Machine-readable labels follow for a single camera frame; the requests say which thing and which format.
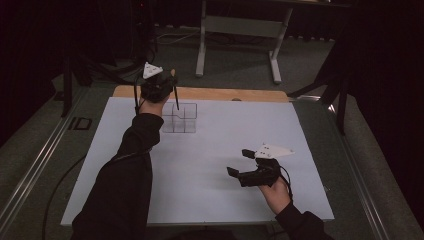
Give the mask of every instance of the gray floor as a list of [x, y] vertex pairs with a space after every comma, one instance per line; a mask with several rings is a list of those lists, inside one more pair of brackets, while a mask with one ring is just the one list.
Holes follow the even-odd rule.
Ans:
[[[160, 35], [164, 33], [164, 30], [158, 29], [158, 33]], [[162, 66], [164, 69], [175, 68], [180, 86], [291, 92], [313, 82], [333, 44], [323, 41], [306, 43], [302, 40], [287, 39], [278, 57], [283, 83], [275, 85], [266, 52], [273, 47], [273, 41], [265, 40], [255, 45], [226, 46], [223, 45], [226, 41], [223, 37], [212, 35], [208, 38], [210, 40], [208, 40], [205, 72], [202, 78], [195, 77], [198, 53], [196, 38], [182, 39], [177, 42], [174, 42], [176, 38], [159, 38], [159, 51], [155, 55], [153, 64]], [[61, 76], [53, 81], [60, 89]], [[77, 107], [70, 115], [93, 119], [92, 127], [88, 131], [66, 131], [54, 151], [46, 154], [48, 157], [46, 157], [42, 173], [36, 183], [29, 186], [26, 200], [22, 202], [21, 209], [8, 226], [6, 234], [0, 235], [2, 239], [41, 238], [43, 216], [49, 197], [63, 174], [88, 151], [107, 98], [112, 95], [116, 84], [96, 78], [91, 88], [77, 87], [76, 84], [74, 86], [75, 96], [79, 102], [75, 102]], [[309, 94], [319, 96], [323, 89], [323, 87], [316, 89]], [[39, 159], [37, 156], [42, 153], [42, 147], [48, 142], [55, 128], [69, 125], [69, 122], [60, 122], [63, 121], [60, 118], [61, 111], [61, 102], [53, 100], [47, 102], [0, 149], [0, 206], [6, 206], [25, 172], [34, 161]], [[353, 97], [348, 98], [345, 131], [346, 141], [351, 147], [367, 190], [385, 224], [389, 239], [424, 239], [422, 230], [397, 188], [384, 156]], [[69, 173], [53, 198], [46, 222], [46, 239], [68, 239], [72, 233], [71, 228], [60, 226], [59, 223], [80, 167], [81, 164]], [[357, 236], [345, 236], [334, 226], [336, 225], [326, 225], [326, 229], [334, 233], [334, 236], [343, 236], [343, 239], [361, 239], [359, 233]], [[230, 229], [239, 239], [267, 239], [268, 236], [264, 226], [232, 226]], [[151, 228], [148, 237], [149, 239], [166, 239], [183, 230], [187, 229]]]

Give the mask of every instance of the white table leg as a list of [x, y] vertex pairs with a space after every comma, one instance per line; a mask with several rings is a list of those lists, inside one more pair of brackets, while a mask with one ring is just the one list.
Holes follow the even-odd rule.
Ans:
[[203, 76], [203, 69], [205, 67], [205, 53], [206, 53], [205, 21], [206, 21], [206, 1], [202, 1], [202, 19], [200, 21], [200, 47], [199, 47], [199, 55], [197, 56], [196, 77]]
[[277, 62], [277, 56], [278, 56], [278, 52], [280, 51], [281, 44], [283, 43], [284, 35], [286, 34], [286, 30], [289, 25], [292, 12], [293, 12], [292, 8], [287, 9], [284, 22], [282, 23], [282, 26], [281, 26], [280, 34], [277, 37], [277, 45], [275, 46], [274, 51], [269, 52], [269, 60], [271, 63], [272, 75], [274, 78], [274, 83], [276, 84], [280, 84], [282, 82], [280, 69], [278, 67], [278, 62]]

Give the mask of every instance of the black cable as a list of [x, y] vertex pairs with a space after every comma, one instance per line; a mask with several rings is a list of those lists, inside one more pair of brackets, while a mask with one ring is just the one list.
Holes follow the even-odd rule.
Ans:
[[153, 61], [154, 61], [154, 60], [155, 60], [155, 58], [156, 58], [156, 53], [155, 53], [155, 50], [153, 50], [151, 46], [147, 46], [147, 49], [148, 49], [148, 50], [152, 53], [152, 59], [149, 61], [149, 60], [147, 59], [147, 55], [146, 55], [146, 59], [147, 59], [147, 62], [148, 62], [148, 63], [152, 64], [152, 63], [153, 63]]
[[[217, 40], [217, 39], [215, 39], [215, 38], [210, 37], [211, 35], [219, 36], [219, 37], [224, 37], [224, 38], [226, 38], [226, 39], [227, 39], [227, 41], [226, 41], [226, 42], [224, 42], [224, 41]], [[207, 37], [205, 37], [205, 38], [206, 38], [208, 41], [213, 41], [213, 42], [217, 43], [218, 45], [231, 46], [232, 44], [234, 44], [234, 42], [232, 41], [231, 36], [230, 36], [229, 34], [224, 34], [224, 33], [213, 33], [213, 34], [208, 35], [208, 36], [207, 36]]]
[[282, 168], [284, 170], [284, 172], [286, 172], [287, 174], [287, 178], [289, 179], [287, 181], [287, 179], [283, 176], [283, 174], [280, 174], [280, 177], [283, 179], [283, 181], [286, 183], [287, 188], [289, 189], [289, 197], [290, 199], [293, 201], [293, 192], [291, 190], [291, 180], [290, 180], [290, 174], [289, 172], [287, 172], [287, 170], [285, 168], [283, 168], [282, 166], [280, 166], [280, 168]]
[[141, 106], [143, 106], [143, 103], [146, 101], [146, 99], [143, 99], [143, 101], [140, 103], [140, 107], [139, 107], [139, 109], [141, 108]]
[[140, 69], [141, 68], [139, 68], [139, 69], [137, 69], [137, 70], [135, 70], [133, 73], [131, 73], [131, 74], [128, 74], [128, 75], [126, 75], [126, 76], [123, 76], [122, 78], [127, 78], [127, 77], [131, 77], [131, 76], [133, 76], [134, 74], [138, 74], [139, 72], [140, 72]]
[[138, 106], [138, 96], [137, 96], [137, 82], [138, 82], [138, 78], [140, 77], [140, 74], [137, 74], [134, 77], [134, 101], [135, 101], [134, 109], [135, 109], [135, 115], [138, 115], [138, 111], [140, 110], [140, 106]]
[[52, 203], [53, 197], [54, 197], [57, 189], [59, 188], [60, 184], [63, 182], [63, 180], [65, 179], [65, 177], [68, 176], [68, 174], [72, 171], [72, 169], [74, 169], [80, 162], [82, 162], [82, 160], [84, 160], [86, 156], [87, 156], [87, 154], [84, 154], [84, 156], [82, 156], [80, 159], [78, 159], [78, 161], [76, 161], [74, 163], [74, 165], [72, 165], [68, 169], [68, 171], [66, 171], [66, 173], [62, 176], [62, 178], [60, 178], [59, 182], [56, 184], [55, 188], [53, 189], [53, 192], [50, 195], [50, 199], [47, 202], [47, 207], [46, 207], [46, 209], [44, 211], [43, 228], [42, 228], [42, 232], [41, 232], [41, 239], [42, 240], [45, 240], [46, 239], [47, 217], [48, 217], [48, 214], [49, 214], [50, 204]]
[[109, 70], [109, 71], [111, 71], [112, 73], [115, 73], [117, 75], [122, 75], [122, 74], [131, 72], [131, 71], [137, 69], [138, 67], [142, 66], [145, 62], [146, 62], [145, 59], [138, 58], [135, 61], [133, 61], [133, 63], [129, 66], [116, 68], [116, 69], [112, 69], [112, 70]]

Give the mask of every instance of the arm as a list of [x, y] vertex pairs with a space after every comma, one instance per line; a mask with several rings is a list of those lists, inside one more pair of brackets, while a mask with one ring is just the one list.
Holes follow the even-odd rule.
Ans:
[[72, 222], [72, 240], [143, 239], [150, 205], [152, 169], [148, 151], [159, 143], [164, 102], [144, 102]]
[[324, 232], [324, 223], [310, 212], [300, 213], [291, 201], [287, 186], [281, 178], [271, 186], [259, 186], [278, 223], [292, 240], [331, 240]]

